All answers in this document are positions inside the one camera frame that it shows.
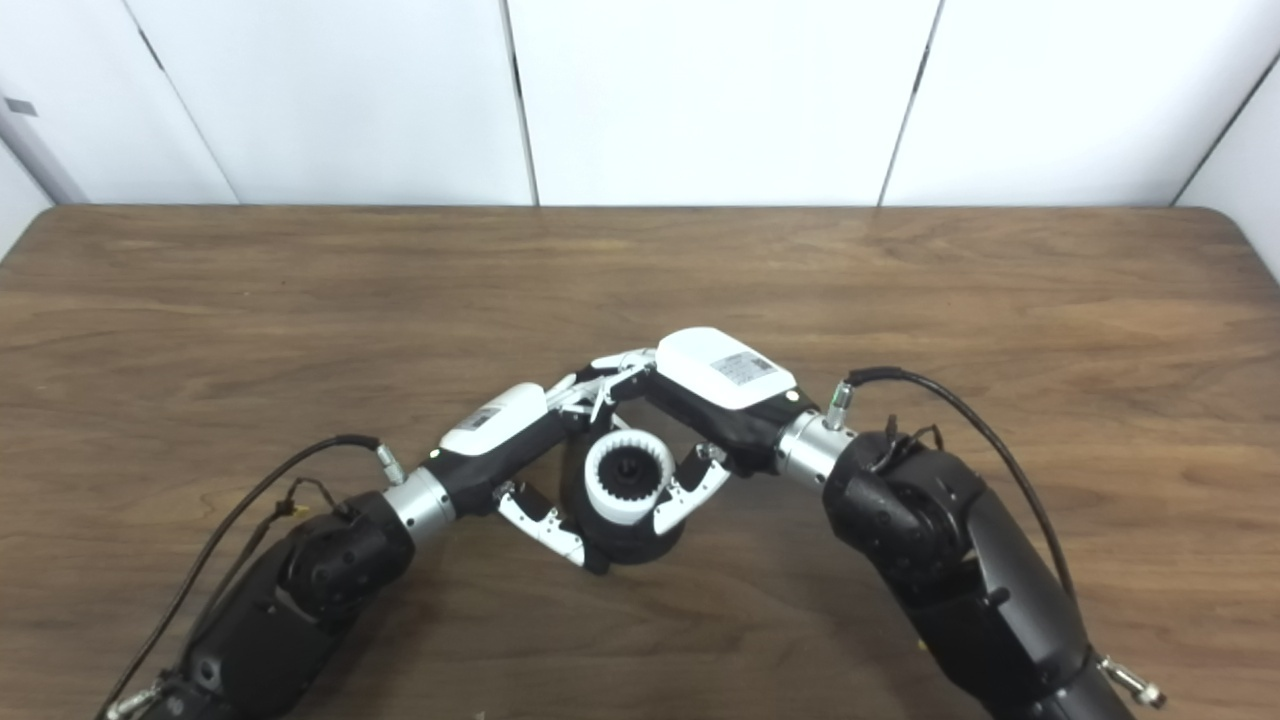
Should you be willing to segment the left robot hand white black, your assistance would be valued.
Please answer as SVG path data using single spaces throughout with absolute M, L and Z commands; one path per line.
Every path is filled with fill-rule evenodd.
M 498 514 L 554 555 L 603 575 L 611 566 L 604 553 L 518 480 L 534 461 L 588 430 L 603 386 L 600 375 L 576 374 L 550 388 L 518 383 L 451 428 L 420 466 L 439 482 L 454 518 Z

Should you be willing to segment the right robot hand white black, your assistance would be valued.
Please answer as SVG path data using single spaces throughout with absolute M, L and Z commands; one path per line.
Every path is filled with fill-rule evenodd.
M 823 486 L 850 438 L 826 428 L 794 374 L 713 327 L 666 336 L 654 348 L 598 357 L 580 372 L 608 379 L 596 401 L 645 398 L 703 442 L 675 471 L 648 519 L 666 536 L 736 474 Z

